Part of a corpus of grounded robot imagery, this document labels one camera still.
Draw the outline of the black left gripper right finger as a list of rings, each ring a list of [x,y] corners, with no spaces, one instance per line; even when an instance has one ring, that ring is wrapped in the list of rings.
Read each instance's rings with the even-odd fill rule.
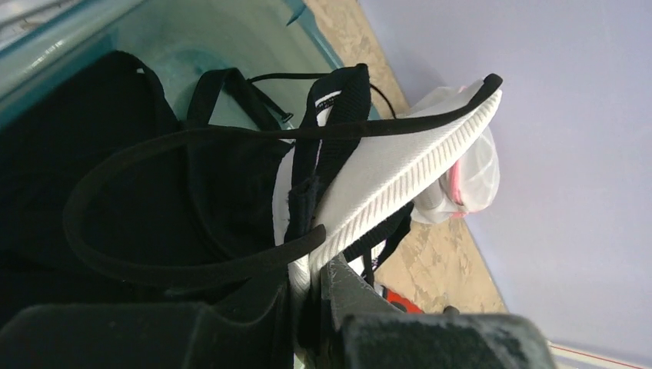
[[[322,368],[554,368],[541,332],[512,314],[408,314],[337,257],[321,269]]]

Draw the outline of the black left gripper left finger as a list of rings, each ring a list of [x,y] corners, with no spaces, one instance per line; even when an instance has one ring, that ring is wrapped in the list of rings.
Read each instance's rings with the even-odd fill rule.
[[[34,304],[1,329],[3,368],[290,368],[287,286],[249,281],[213,304]]]

